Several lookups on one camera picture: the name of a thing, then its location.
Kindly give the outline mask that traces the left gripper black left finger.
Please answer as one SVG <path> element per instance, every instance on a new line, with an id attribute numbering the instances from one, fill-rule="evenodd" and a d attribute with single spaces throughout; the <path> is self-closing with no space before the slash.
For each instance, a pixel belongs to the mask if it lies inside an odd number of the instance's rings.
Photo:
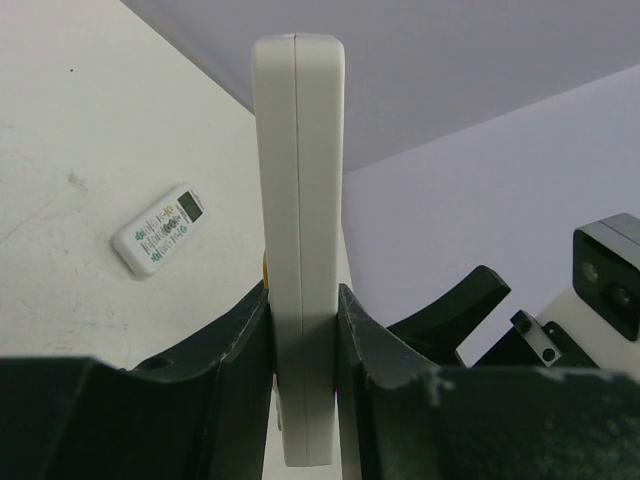
<path id="1" fill-rule="evenodd" d="M 126 370 L 1 362 L 5 479 L 258 479 L 272 388 L 267 291 Z"/>

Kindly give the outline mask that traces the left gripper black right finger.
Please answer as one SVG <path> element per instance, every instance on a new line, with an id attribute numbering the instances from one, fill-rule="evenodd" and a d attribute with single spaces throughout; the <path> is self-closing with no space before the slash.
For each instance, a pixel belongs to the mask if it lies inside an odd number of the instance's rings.
<path id="1" fill-rule="evenodd" d="M 346 479 L 635 479 L 639 385 L 584 368 L 439 367 L 339 290 Z"/>

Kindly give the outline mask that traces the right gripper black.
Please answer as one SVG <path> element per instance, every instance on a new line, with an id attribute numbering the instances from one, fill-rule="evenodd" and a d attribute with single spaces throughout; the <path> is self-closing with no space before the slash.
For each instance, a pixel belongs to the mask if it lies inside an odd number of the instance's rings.
<path id="1" fill-rule="evenodd" d="M 479 265 L 388 330 L 435 364 L 462 367 L 457 349 L 510 292 L 498 273 Z M 476 365 L 637 369 L 639 339 L 624 339 L 578 295 L 561 294 L 536 317 L 517 312 L 508 332 Z"/>

